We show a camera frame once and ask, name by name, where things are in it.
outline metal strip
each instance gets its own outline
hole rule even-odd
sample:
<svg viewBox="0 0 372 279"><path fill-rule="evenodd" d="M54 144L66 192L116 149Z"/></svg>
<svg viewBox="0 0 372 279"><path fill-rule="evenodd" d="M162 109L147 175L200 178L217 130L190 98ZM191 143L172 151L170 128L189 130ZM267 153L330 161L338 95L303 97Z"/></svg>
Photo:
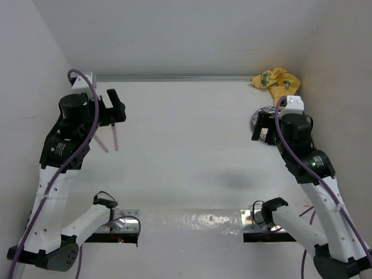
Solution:
<svg viewBox="0 0 372 279"><path fill-rule="evenodd" d="M205 81L245 81L250 83L253 76L99 76L97 82L205 82Z"/></svg>
<svg viewBox="0 0 372 279"><path fill-rule="evenodd" d="M255 209L256 221L259 223L263 221L260 216L261 209ZM266 224L255 224L252 215L253 210L240 210L243 241L244 242L294 242L295 240L282 228L280 231L273 233L279 229L278 226L268 226Z"/></svg>
<svg viewBox="0 0 372 279"><path fill-rule="evenodd" d="M119 218L120 216L133 215L137 218L140 218L140 210L138 209L116 209L113 218ZM136 234L138 233L138 222L134 219L120 219L116 221L112 226L113 233L118 234ZM110 233L110 227L103 226L98 228L94 233L95 234L108 234Z"/></svg>

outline black joint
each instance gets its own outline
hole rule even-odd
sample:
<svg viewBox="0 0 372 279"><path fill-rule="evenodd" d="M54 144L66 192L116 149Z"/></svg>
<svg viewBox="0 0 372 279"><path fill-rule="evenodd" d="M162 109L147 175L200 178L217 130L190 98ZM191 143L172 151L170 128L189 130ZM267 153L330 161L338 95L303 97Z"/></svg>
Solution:
<svg viewBox="0 0 372 279"><path fill-rule="evenodd" d="M289 113L281 118L281 131L286 141L302 142L311 138L313 126L307 122L308 116Z"/></svg>
<svg viewBox="0 0 372 279"><path fill-rule="evenodd" d="M273 211L276 211L282 206L288 206L288 202L282 198L271 199L262 204L261 215L266 224L273 223Z"/></svg>
<svg viewBox="0 0 372 279"><path fill-rule="evenodd" d="M95 198L93 201L94 205L103 205L106 206L107 208L111 209L114 208L115 206L118 205L117 202L111 201L109 199L102 199L102 198Z"/></svg>
<svg viewBox="0 0 372 279"><path fill-rule="evenodd" d="M71 86L74 85L76 79L77 79L77 77L71 77L71 78L69 78L69 82L70 82Z"/></svg>
<svg viewBox="0 0 372 279"><path fill-rule="evenodd" d="M108 126L113 123L124 122L127 119L126 106L123 104L117 96L115 89L108 89L107 94L109 95L112 103L112 108L106 108L103 100L99 100L99 125Z"/></svg>
<svg viewBox="0 0 372 279"><path fill-rule="evenodd" d="M61 235L61 246L57 250L46 254L44 250L39 250L38 253L32 253L22 249L18 258L19 263L33 264L41 269L54 271L68 271L78 256L79 247L76 243L76 236L67 237ZM7 259L13 260L17 246L9 248Z"/></svg>
<svg viewBox="0 0 372 279"><path fill-rule="evenodd" d="M273 133L275 132L275 121L274 115L267 112L259 112L257 117L257 123L253 127L252 141L258 141L262 128L268 128L265 142L269 145L275 145L273 140Z"/></svg>
<svg viewBox="0 0 372 279"><path fill-rule="evenodd" d="M328 244L315 245L314 247L314 265L322 278L348 279L357 276L363 270L371 268L367 256L359 260L350 257L348 262L344 263L331 257Z"/></svg>

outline white enclosure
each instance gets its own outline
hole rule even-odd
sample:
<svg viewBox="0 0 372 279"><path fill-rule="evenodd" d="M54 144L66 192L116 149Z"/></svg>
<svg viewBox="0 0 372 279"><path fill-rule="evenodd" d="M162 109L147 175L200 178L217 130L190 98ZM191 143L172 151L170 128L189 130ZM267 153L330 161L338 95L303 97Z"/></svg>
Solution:
<svg viewBox="0 0 372 279"><path fill-rule="evenodd" d="M128 119L117 125L118 152L111 129L99 128L110 152L91 142L64 222L100 190L140 209L143 222L138 249L84 244L80 279L300 277L300 245L244 244L238 214L278 196L299 213L311 205L276 148L250 140L254 111L272 99L249 76L275 67L302 81L314 142L371 246L371 10L369 0L1 1L0 278L34 202L58 101L71 93L71 67L98 75L106 103L105 90L117 89ZM22 278L75 278L76 266L27 266ZM311 259L305 278L320 278Z"/></svg>

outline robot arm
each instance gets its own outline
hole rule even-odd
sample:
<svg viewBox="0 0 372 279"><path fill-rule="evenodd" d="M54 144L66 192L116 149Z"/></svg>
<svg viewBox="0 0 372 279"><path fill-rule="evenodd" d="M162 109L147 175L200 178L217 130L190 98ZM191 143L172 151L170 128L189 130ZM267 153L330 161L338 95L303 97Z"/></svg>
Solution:
<svg viewBox="0 0 372 279"><path fill-rule="evenodd" d="M92 73L85 75L94 84ZM81 169L89 145L57 176L49 193L45 190L60 167L80 148L92 129L95 104L88 84L80 77L71 80L74 94L59 101L60 116L49 132L40 158L40 180L30 219L34 217L41 202L44 203L32 226L18 261L37 267L67 271L74 264L79 246L100 226L113 219L117 202L96 199L81 217L62 228L67 198L74 180ZM125 106L114 89L108 90L112 108L106 108L102 97L98 99L99 117L97 126L108 126L126 120ZM8 250L8 259L15 257L17 246Z"/></svg>
<svg viewBox="0 0 372 279"><path fill-rule="evenodd" d="M310 135L313 120L303 114L303 109L304 105L299 96L287 97L287 105L280 113L281 132L295 155L328 184L338 197L339 204L334 202L331 194L319 181L298 165L284 148L276 132L274 116L261 113L252 140L258 140L257 135L259 136L262 128L269 129L266 142L277 146L287 169L295 176L312 202L324 234L299 218L281 198L264 202L261 218L269 228L282 227L305 247L323 278L351 278L370 266L361 243L340 212L343 208L348 214L337 186L334 168L328 156L313 146Z"/></svg>

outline white floor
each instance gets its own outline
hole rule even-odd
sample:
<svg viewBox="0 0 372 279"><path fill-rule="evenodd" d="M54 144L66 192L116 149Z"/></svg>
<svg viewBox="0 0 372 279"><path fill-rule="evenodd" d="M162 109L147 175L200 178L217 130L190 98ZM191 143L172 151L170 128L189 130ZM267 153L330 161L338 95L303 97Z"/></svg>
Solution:
<svg viewBox="0 0 372 279"><path fill-rule="evenodd" d="M273 104L266 91L246 82L99 83L115 88L127 121L97 135L69 200L86 210L100 190L125 208L244 208L281 196L303 211L309 204L278 150L251 141L251 117Z"/></svg>
<svg viewBox="0 0 372 279"><path fill-rule="evenodd" d="M100 83L106 103L109 88L127 107L119 151L111 128L99 128L110 152L92 141L65 222L104 190L121 208L141 209L143 230L138 249L84 244L80 278L299 278L303 249L243 244L237 213L278 196L299 213L309 206L276 147L251 141L251 117L273 104L269 93L246 82ZM76 266L27 266L23 278L74 278ZM311 261L305 278L318 278Z"/></svg>

